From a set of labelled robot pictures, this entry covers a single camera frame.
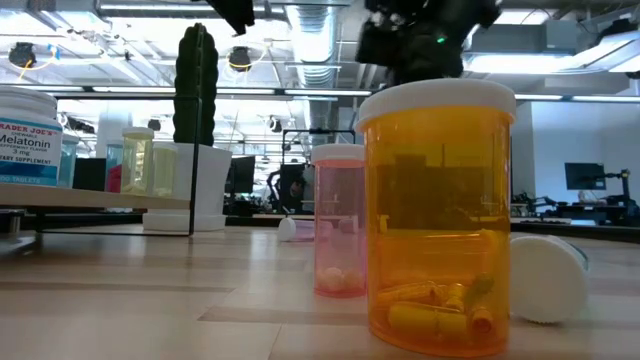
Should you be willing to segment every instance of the desk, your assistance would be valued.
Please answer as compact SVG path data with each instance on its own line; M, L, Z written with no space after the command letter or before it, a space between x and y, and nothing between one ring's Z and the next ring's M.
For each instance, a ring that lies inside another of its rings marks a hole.
M44 236L40 255L0 262L3 360L426 359L372 336L363 298L315 296L313 245L278 243L275 229L195 234L191 246ZM500 360L638 357L640 246L570 241L591 258L588 310L558 327L512 320Z

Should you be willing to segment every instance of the white wall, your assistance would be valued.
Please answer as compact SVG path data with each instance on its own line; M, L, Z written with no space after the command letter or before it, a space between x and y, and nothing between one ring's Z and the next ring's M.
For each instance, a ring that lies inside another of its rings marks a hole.
M640 200L639 105L525 103L511 133L515 194L578 201L578 191L567 190L564 164L602 163L608 173L629 169L631 198ZM622 181L607 179L607 190L594 193L620 195Z
M607 105L602 120L605 171L629 169L631 198L640 201L640 106ZM622 181L607 179L607 194L621 195Z
M601 104L532 104L536 196L578 201L578 190L567 190L564 165L605 162L602 111Z
M526 192L535 197L535 168L533 156L532 104L524 103L516 110L516 122L511 127L511 157L514 195Z

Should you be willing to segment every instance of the cable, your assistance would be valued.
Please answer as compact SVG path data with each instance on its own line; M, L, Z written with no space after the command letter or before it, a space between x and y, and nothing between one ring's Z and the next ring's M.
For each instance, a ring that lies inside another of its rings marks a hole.
M597 32L595 32L595 33L594 33L593 31L589 31L589 29L587 29L587 27L586 27L582 22L580 22L580 21L576 21L576 23L577 23L578 25L580 25L580 27L581 27L582 29L584 29L584 31L585 31L586 33L589 33L589 34L591 34L591 35L598 35L598 33L597 33Z
M27 65L26 65L25 67L20 67L20 66L17 66L17 65L15 65L15 64L13 64L13 63L10 63L10 64L11 64L11 66L13 66L14 68L16 68L16 69L20 69L20 70L22 70L22 71L35 71L35 70L41 70L41 69L44 69L44 68L46 68L47 66L51 65L55 59L56 59L56 47L55 47L55 46L52 46L52 47L51 47L51 57L50 57L50 58L49 58L49 60L47 60L47 62L46 62L44 65L42 65L42 66L38 66L38 67L34 67L34 68L30 68L30 67L29 67L29 65L30 65L31 60L29 60L29 63L27 63Z
M535 9L533 9L533 11L531 11L530 13L527 14L527 16L524 17L524 19L522 19L522 21L520 22L520 25L523 25L525 21L527 21L527 19L536 13L536 11L542 11L545 14L547 14L548 19L551 19L553 16L551 15L551 13L549 11L547 11L547 9L541 8L541 7L537 7Z
M16 84L19 83L22 80L22 77L24 76L24 73L27 72L27 69L29 68L29 65L31 65L31 63L33 62L33 60L29 59L29 61L27 61L27 65L24 66L24 69L22 69L22 72L20 73L20 76L18 76L18 80L16 81Z
M267 55L267 50L269 49L269 44L261 44L264 46L264 50L262 51L262 55L260 55L260 58L258 58L258 60L249 63L247 65L238 65L238 64L234 64L232 63L229 59L231 58L231 53L227 54L227 63L229 64L229 66L234 67L234 68L238 68L238 69L244 69L244 68L248 68L251 67L259 62L262 61L262 59L264 59L264 57Z

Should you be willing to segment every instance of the shelf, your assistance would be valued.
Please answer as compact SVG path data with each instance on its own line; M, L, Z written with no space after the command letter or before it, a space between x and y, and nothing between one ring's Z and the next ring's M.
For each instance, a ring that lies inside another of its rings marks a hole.
M0 184L0 205L188 210L189 200L46 186Z

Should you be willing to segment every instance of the ceiling light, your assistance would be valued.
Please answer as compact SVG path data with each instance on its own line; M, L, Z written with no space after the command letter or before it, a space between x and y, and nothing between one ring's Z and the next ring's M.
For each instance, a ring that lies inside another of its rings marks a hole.
M516 94L516 100L558 101L558 100L562 100L562 96L561 95Z
M636 72L640 71L640 55L631 58L622 64L609 70L610 72Z
M156 5L137 5L137 4L105 4L100 6L100 10L139 10L139 11L210 11L213 9L209 5L172 5L172 4L156 4Z
M176 92L176 89L172 87L159 87L159 86L111 86L101 87L96 86L93 88L96 92L117 92L117 93L162 93L172 94Z
M285 90L286 95L299 96L370 96L368 90L331 90L331 89L291 89Z
M224 95L275 95L274 89L218 88L218 94Z
M23 89L30 89L35 91L42 92L75 92L75 91L84 91L84 89L80 86L64 86L64 85L50 85L50 86L41 86L41 85L11 85Z
M568 55L476 55L465 64L465 70L494 74L553 74L571 68L572 58Z
M549 15L553 15L553 9L507 9L494 25L541 25L549 20Z
M626 46L631 43L629 40L624 41L616 41L616 42L608 42L601 43L600 45L594 46L591 49L587 49L576 54L573 57L573 63L575 66L589 66L596 61L604 58L605 56L610 55L614 51Z
M574 96L572 101L586 101L586 102L611 102L611 103L640 103L640 96Z

